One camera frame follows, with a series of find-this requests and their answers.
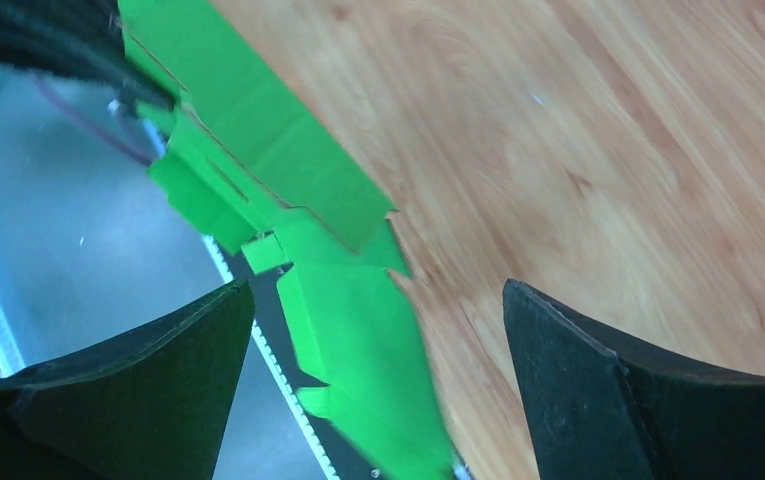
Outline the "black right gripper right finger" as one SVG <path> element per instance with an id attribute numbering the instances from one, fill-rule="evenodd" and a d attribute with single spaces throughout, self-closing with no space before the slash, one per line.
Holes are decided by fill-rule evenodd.
<path id="1" fill-rule="evenodd" d="M 510 279 L 503 318 L 544 479 L 765 479 L 765 377 L 698 361 Z"/>

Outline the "green paper box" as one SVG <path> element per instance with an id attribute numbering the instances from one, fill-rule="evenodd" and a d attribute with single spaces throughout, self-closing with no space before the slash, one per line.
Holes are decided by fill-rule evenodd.
<path id="1" fill-rule="evenodd" d="M 452 479 L 458 463 L 410 301 L 391 200 L 207 1 L 123 1 L 127 57 L 174 95 L 140 103 L 166 135 L 150 170 L 170 204 L 277 292 L 295 397 L 386 479 Z"/>

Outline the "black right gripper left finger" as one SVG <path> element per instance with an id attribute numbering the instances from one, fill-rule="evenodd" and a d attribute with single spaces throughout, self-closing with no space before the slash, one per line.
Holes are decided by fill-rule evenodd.
<path id="1" fill-rule="evenodd" d="M 237 281 L 0 378 L 0 479 L 209 479 L 251 333 Z"/>

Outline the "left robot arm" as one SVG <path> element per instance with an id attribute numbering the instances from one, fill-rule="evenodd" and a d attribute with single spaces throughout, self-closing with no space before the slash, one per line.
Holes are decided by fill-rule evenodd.
<path id="1" fill-rule="evenodd" d="M 111 87 L 130 104 L 176 103 L 126 57 L 117 1 L 0 1 L 0 64 Z"/>

